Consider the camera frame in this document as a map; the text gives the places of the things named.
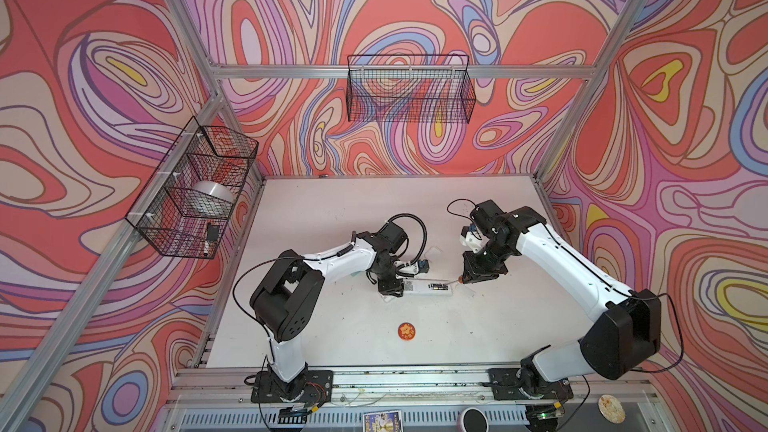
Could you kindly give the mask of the long remote battery cover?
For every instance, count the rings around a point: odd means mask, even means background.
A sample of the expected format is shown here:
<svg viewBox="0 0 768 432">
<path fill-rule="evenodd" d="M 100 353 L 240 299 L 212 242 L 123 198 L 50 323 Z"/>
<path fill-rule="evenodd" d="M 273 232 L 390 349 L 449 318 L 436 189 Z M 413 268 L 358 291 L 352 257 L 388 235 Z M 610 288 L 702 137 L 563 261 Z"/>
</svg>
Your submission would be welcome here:
<svg viewBox="0 0 768 432">
<path fill-rule="evenodd" d="M 466 285 L 458 286 L 457 290 L 469 298 L 473 298 L 476 295 L 476 292 Z"/>
</svg>

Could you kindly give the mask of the long white remote control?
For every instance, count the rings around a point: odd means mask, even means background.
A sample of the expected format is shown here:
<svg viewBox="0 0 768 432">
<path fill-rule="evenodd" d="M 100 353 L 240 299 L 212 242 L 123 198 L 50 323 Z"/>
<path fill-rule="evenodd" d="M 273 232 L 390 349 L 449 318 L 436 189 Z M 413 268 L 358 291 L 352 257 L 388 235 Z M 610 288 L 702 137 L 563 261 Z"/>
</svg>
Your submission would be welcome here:
<svg viewBox="0 0 768 432">
<path fill-rule="evenodd" d="M 405 296 L 443 297 L 452 295 L 452 284 L 445 281 L 404 279 Z"/>
</svg>

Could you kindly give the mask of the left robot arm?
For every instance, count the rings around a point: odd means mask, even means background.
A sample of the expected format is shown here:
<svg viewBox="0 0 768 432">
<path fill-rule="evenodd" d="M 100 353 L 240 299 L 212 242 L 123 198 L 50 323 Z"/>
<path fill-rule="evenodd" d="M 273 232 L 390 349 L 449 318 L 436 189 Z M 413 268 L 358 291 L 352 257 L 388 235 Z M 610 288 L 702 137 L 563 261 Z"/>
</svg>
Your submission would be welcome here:
<svg viewBox="0 0 768 432">
<path fill-rule="evenodd" d="M 262 327 L 269 345 L 262 369 L 245 379 L 252 388 L 251 401 L 328 402 L 333 372 L 312 375 L 301 342 L 323 287 L 363 273 L 380 296 L 401 298 L 406 281 L 429 270 L 422 257 L 427 238 L 421 218 L 398 213 L 375 232 L 353 232 L 344 245 L 306 255 L 288 249 L 267 260 L 269 270 L 252 292 L 249 306 L 239 307 Z"/>
</svg>

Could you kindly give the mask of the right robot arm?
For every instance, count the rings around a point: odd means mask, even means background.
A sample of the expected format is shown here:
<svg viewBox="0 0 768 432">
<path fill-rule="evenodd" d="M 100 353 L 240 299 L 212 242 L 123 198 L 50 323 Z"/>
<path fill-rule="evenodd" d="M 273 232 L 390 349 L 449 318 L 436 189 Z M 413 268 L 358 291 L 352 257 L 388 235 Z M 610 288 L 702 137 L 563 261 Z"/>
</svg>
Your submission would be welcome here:
<svg viewBox="0 0 768 432">
<path fill-rule="evenodd" d="M 580 338 L 544 346 L 521 360 L 505 388 L 528 399 L 574 376 L 596 374 L 617 380 L 639 372 L 661 349 L 662 308 L 669 307 L 676 329 L 682 327 L 670 294 L 636 291 L 602 271 L 569 245 L 529 206 L 503 211 L 494 201 L 474 204 L 462 230 L 464 285 L 507 274 L 511 257 L 526 257 L 543 269 L 582 308 L 591 322 Z"/>
</svg>

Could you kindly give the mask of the red round badge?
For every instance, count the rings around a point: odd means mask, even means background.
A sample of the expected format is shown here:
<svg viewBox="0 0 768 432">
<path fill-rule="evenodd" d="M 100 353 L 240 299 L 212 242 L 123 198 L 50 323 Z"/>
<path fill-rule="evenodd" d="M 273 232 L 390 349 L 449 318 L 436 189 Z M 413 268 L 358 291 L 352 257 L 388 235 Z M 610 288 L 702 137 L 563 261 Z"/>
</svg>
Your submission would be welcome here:
<svg viewBox="0 0 768 432">
<path fill-rule="evenodd" d="M 403 322 L 398 326 L 398 336 L 401 340 L 410 341 L 416 336 L 415 326 L 410 322 Z"/>
</svg>

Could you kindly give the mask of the colourful printed card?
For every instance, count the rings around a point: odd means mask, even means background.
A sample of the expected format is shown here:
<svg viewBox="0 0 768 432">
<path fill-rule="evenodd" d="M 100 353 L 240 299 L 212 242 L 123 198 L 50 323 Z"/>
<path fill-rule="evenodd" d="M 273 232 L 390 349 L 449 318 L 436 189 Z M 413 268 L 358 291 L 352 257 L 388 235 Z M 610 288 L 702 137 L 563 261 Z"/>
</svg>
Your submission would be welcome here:
<svg viewBox="0 0 768 432">
<path fill-rule="evenodd" d="M 378 411 L 363 415 L 364 432 L 402 432 L 403 417 L 399 410 Z"/>
</svg>

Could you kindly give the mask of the small black item in basket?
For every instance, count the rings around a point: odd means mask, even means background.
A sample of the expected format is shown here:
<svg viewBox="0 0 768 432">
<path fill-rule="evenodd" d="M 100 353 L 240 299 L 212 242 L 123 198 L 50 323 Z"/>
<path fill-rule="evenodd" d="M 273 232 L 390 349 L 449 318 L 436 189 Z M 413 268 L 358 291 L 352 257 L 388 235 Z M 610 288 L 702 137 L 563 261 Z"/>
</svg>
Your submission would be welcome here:
<svg viewBox="0 0 768 432">
<path fill-rule="evenodd" d="M 218 224 L 214 224 L 212 222 L 209 222 L 206 224 L 205 228 L 205 243 L 207 246 L 214 246 L 219 242 L 220 239 L 220 226 Z"/>
</svg>

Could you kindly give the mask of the white roll in basket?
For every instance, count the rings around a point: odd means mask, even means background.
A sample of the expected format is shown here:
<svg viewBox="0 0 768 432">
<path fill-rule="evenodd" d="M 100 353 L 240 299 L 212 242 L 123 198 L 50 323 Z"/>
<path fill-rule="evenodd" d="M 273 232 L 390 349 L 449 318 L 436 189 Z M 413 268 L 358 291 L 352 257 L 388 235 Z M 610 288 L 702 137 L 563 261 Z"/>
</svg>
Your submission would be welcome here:
<svg viewBox="0 0 768 432">
<path fill-rule="evenodd" d="M 187 203 L 193 212 L 210 218 L 226 219 L 234 205 L 232 191 L 213 181 L 199 181 L 192 186 Z"/>
</svg>

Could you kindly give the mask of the beige round disc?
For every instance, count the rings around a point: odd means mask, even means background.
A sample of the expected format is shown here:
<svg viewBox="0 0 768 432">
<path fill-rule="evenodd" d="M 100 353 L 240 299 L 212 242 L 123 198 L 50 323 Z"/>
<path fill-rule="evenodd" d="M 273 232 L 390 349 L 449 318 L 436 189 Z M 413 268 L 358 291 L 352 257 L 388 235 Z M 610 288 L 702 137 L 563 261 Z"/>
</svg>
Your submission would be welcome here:
<svg viewBox="0 0 768 432">
<path fill-rule="evenodd" d="M 626 411 L 621 401 L 610 394 L 601 395 L 598 399 L 600 414 L 612 424 L 622 424 L 626 420 Z"/>
</svg>

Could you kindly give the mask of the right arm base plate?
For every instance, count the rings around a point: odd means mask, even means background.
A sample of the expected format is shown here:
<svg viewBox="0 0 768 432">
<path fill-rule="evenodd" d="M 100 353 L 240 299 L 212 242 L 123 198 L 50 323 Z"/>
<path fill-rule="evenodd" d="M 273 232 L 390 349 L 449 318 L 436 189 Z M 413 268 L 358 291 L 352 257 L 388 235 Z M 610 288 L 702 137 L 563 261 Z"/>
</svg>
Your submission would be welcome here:
<svg viewBox="0 0 768 432">
<path fill-rule="evenodd" d="M 494 399 L 498 401 L 568 401 L 574 397 L 565 379 L 546 382 L 526 367 L 491 368 L 484 386 L 491 389 Z"/>
</svg>

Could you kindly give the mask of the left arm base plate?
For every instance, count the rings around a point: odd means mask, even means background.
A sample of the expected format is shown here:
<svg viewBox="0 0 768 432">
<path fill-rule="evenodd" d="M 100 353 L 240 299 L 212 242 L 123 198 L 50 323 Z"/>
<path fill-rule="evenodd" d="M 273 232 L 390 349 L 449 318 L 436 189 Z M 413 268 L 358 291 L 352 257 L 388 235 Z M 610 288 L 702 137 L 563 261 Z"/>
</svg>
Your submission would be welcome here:
<svg viewBox="0 0 768 432">
<path fill-rule="evenodd" d="M 332 399 L 334 372 L 329 369 L 308 369 L 285 382 L 271 369 L 249 376 L 254 404 L 305 403 L 324 404 Z"/>
</svg>

